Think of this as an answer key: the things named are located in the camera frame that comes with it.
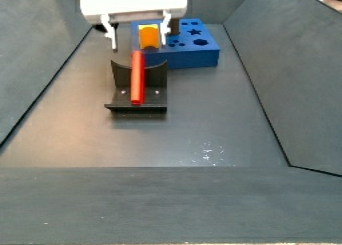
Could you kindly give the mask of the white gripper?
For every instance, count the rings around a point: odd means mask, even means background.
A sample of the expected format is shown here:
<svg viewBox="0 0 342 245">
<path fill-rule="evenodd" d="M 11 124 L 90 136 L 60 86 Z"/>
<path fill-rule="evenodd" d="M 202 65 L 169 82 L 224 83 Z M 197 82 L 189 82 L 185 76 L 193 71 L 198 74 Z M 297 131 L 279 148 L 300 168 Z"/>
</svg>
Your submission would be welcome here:
<svg viewBox="0 0 342 245">
<path fill-rule="evenodd" d="M 165 36 L 172 18 L 181 18 L 186 11 L 186 0 L 80 0 L 80 11 L 89 24 L 105 28 L 105 37 L 110 39 L 112 50 L 117 50 L 116 28 L 113 23 L 140 20 L 161 20 L 160 42 L 165 45 Z"/>
</svg>

